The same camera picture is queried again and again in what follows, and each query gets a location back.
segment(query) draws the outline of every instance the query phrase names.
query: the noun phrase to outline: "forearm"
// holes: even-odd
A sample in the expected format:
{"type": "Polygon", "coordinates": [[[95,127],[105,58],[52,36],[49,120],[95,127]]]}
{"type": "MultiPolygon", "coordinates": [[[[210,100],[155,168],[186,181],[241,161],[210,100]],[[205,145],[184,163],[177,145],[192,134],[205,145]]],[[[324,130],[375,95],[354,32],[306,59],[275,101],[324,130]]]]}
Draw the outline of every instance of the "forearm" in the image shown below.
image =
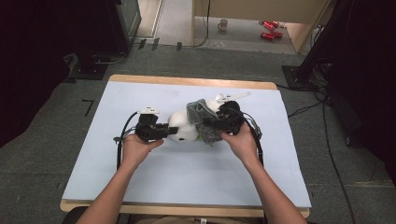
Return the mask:
{"type": "Polygon", "coordinates": [[[80,223],[116,223],[134,169],[121,168],[78,220],[80,223]]]}
{"type": "Polygon", "coordinates": [[[259,161],[245,166],[259,193],[269,223],[306,223],[300,211],[276,185],[259,161]]]}

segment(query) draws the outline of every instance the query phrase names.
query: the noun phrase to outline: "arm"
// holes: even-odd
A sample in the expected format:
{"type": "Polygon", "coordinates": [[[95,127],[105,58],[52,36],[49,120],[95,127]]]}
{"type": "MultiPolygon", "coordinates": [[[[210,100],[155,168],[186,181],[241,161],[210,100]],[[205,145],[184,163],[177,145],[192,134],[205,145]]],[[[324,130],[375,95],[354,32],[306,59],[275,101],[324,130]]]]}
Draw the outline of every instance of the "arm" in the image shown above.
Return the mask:
{"type": "Polygon", "coordinates": [[[224,132],[220,135],[250,173],[269,223],[306,223],[298,209],[262,167],[257,157],[256,143],[246,123],[235,136],[224,132]]]}
{"type": "Polygon", "coordinates": [[[81,216],[77,224],[116,223],[122,199],[134,171],[150,151],[162,143],[163,140],[146,143],[135,134],[128,135],[123,142],[120,169],[81,216]]]}

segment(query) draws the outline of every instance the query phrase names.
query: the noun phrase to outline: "wooden table edge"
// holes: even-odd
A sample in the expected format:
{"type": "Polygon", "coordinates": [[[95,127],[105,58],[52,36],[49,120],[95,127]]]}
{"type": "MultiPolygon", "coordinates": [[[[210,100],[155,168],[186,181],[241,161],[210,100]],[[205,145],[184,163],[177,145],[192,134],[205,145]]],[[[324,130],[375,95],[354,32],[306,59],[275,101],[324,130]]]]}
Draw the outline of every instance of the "wooden table edge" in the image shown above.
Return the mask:
{"type": "MultiPolygon", "coordinates": [[[[64,212],[70,212],[73,208],[90,206],[92,201],[69,201],[62,199],[60,207],[64,212]]],[[[303,217],[309,216],[309,208],[298,208],[303,217]]],[[[144,215],[166,215],[166,216],[201,216],[201,217],[262,217],[263,211],[260,207],[239,207],[239,206],[201,206],[181,204],[155,204],[141,205],[123,203],[120,213],[144,214],[144,215]]]]}
{"type": "Polygon", "coordinates": [[[210,86],[239,89],[277,90],[273,82],[225,80],[195,77],[155,77],[139,75],[113,75],[109,81],[135,82],[150,84],[184,85],[184,86],[210,86]]]}

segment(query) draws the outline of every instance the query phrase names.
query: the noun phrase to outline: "human hand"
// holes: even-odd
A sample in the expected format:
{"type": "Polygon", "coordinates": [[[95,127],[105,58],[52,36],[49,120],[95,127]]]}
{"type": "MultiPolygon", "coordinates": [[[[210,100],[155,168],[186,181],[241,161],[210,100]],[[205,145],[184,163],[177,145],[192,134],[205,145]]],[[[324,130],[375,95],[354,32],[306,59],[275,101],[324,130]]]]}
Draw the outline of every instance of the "human hand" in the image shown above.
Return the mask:
{"type": "Polygon", "coordinates": [[[137,166],[147,157],[152,149],[163,144],[163,140],[144,142],[136,134],[128,135],[122,144],[121,167],[136,169],[137,166]]]}
{"type": "Polygon", "coordinates": [[[237,135],[220,132],[221,138],[226,141],[235,156],[246,166],[251,162],[260,162],[257,156],[257,146],[251,131],[246,123],[243,123],[237,135]]]}

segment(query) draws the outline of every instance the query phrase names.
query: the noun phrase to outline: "gray carpet floor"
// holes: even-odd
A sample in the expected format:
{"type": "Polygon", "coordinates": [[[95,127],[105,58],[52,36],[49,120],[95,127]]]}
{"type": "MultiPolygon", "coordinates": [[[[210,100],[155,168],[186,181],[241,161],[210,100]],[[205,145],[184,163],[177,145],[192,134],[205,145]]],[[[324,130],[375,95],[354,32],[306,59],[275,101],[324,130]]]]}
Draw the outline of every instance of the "gray carpet floor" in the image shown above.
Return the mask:
{"type": "MultiPolygon", "coordinates": [[[[304,56],[221,49],[159,46],[133,48],[111,64],[104,80],[62,83],[29,129],[0,149],[0,223],[62,223],[59,204],[79,150],[113,74],[270,81],[286,85],[281,65],[299,65],[304,56]],[[90,103],[92,109],[87,113],[90,103]]],[[[288,113],[317,102],[313,92],[280,89],[288,113]]],[[[326,146],[322,106],[290,118],[312,209],[308,220],[352,223],[326,146]]],[[[335,164],[356,223],[395,223],[396,190],[384,164],[365,148],[349,148],[336,115],[324,106],[335,164]]]]}

